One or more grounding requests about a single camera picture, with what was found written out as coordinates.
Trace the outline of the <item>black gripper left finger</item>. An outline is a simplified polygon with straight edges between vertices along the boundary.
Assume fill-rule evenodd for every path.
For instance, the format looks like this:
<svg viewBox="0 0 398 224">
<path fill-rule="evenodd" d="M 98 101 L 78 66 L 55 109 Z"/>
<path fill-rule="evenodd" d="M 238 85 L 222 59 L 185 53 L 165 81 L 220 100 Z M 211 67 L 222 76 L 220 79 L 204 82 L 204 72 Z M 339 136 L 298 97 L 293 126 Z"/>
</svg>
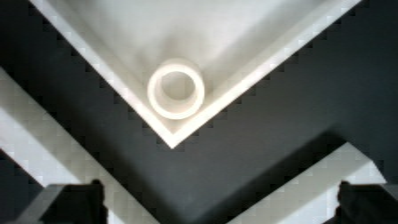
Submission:
<svg viewBox="0 0 398 224">
<path fill-rule="evenodd" d="M 108 224 L 105 186 L 98 180 L 89 184 L 51 184 L 25 208 L 16 224 Z"/>
</svg>

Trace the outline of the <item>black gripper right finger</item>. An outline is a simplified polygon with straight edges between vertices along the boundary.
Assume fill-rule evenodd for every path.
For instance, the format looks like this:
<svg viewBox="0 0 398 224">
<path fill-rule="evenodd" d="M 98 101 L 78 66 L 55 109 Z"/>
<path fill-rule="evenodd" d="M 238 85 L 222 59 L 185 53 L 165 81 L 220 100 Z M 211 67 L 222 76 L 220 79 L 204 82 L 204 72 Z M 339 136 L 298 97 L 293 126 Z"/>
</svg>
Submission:
<svg viewBox="0 0 398 224">
<path fill-rule="evenodd" d="M 334 224 L 398 224 L 398 184 L 341 182 Z"/>
</svg>

